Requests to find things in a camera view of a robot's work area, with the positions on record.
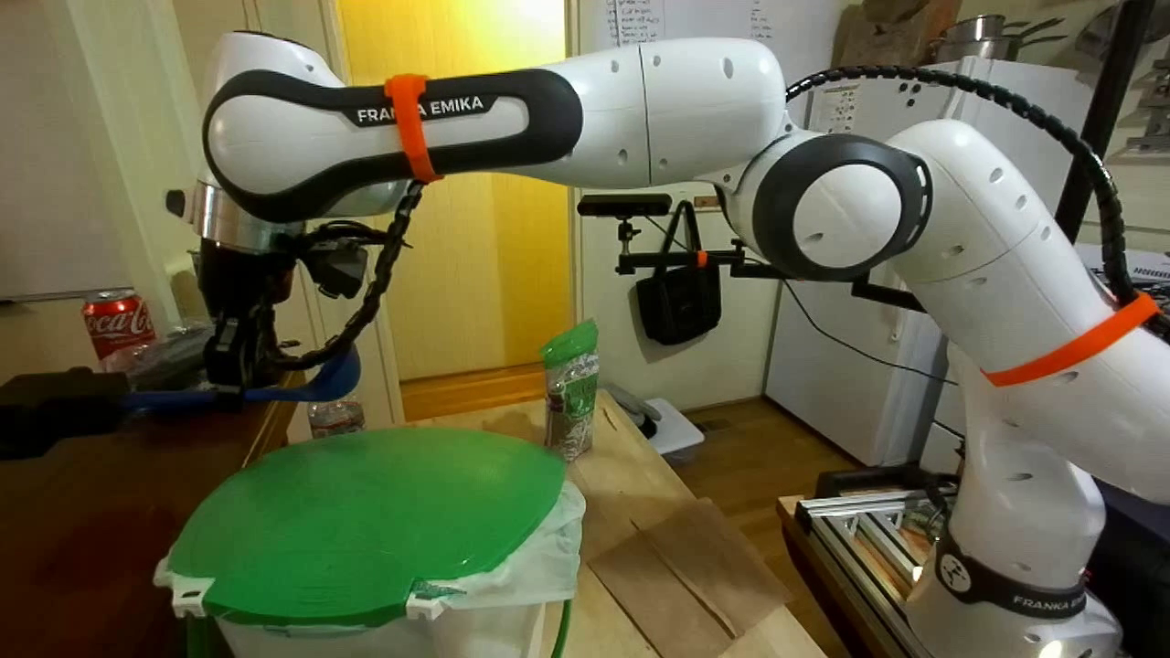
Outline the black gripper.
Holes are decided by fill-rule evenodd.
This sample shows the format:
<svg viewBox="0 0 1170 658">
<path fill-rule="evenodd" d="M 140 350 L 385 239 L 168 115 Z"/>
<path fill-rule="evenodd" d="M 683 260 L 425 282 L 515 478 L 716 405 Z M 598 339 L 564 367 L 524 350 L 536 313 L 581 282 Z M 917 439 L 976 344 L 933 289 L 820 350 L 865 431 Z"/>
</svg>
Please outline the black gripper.
<svg viewBox="0 0 1170 658">
<path fill-rule="evenodd" d="M 280 376 L 273 306 L 293 293 L 293 260 L 203 239 L 198 250 L 198 289 L 210 319 L 203 344 L 207 380 L 218 386 L 273 382 Z"/>
</svg>

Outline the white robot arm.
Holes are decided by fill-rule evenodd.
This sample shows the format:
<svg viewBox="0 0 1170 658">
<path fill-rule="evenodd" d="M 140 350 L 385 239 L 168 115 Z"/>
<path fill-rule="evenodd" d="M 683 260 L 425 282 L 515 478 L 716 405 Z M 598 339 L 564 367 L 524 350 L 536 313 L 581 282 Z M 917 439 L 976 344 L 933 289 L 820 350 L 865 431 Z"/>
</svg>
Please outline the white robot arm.
<svg viewBox="0 0 1170 658">
<path fill-rule="evenodd" d="M 961 121 L 877 142 L 809 131 L 770 48 L 650 40 L 554 64 L 348 87 L 242 34 L 203 105 L 203 165 L 257 220 L 319 220 L 376 183 L 515 172 L 586 191 L 705 183 L 786 277 L 886 264 L 942 328 L 964 393 L 953 512 L 906 600 L 933 658 L 1120 658 L 1085 593 L 1104 494 L 1170 501 L 1165 313 L 1131 282 L 1121 200 L 1096 175 L 1088 270 L 1020 166 Z"/>
</svg>

